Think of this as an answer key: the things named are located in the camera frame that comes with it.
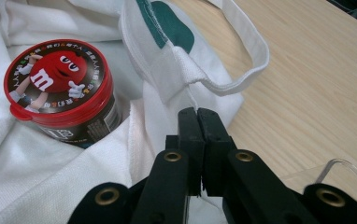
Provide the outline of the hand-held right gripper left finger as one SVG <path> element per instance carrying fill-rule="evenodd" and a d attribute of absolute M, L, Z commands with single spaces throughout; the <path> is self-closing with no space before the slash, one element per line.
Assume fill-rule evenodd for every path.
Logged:
<path fill-rule="evenodd" d="M 201 191 L 204 146 L 195 110 L 179 111 L 178 133 L 166 137 L 130 224 L 187 224 L 189 199 Z"/>

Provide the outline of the red lidded candy tub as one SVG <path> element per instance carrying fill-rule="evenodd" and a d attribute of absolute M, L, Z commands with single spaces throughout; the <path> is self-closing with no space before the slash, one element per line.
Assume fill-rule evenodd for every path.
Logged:
<path fill-rule="evenodd" d="M 4 90 L 16 119 L 77 147 L 93 145 L 121 123 L 107 60 L 82 41 L 55 39 L 27 49 L 6 71 Z"/>

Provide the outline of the white canvas tote bag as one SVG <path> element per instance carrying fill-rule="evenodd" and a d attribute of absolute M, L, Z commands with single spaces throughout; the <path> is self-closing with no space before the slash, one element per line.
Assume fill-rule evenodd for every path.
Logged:
<path fill-rule="evenodd" d="M 267 67 L 269 49 L 234 0 L 208 0 L 239 35 L 252 66 L 231 79 L 191 19 L 166 1 L 0 0 L 0 224 L 66 224 L 84 194 L 104 182 L 132 185 L 150 172 L 185 107 L 224 123 Z M 9 111 L 3 79 L 36 43 L 75 38 L 106 57 L 122 106 L 120 126 L 88 148 L 54 140 Z"/>

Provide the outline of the clear plastic tray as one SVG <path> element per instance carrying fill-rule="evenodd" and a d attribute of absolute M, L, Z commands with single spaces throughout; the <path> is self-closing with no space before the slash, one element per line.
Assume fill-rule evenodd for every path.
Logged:
<path fill-rule="evenodd" d="M 282 176 L 280 180 L 299 193 L 310 184 L 330 185 L 343 190 L 357 201 L 357 162 L 331 159 L 324 165 Z"/>

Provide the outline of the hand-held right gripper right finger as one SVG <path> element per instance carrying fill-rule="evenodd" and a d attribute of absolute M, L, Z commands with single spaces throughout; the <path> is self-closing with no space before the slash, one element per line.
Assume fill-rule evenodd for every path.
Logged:
<path fill-rule="evenodd" d="M 229 224 L 319 224 L 256 153 L 236 147 L 216 112 L 200 108 L 197 117 L 206 139 L 203 187 L 222 198 Z"/>

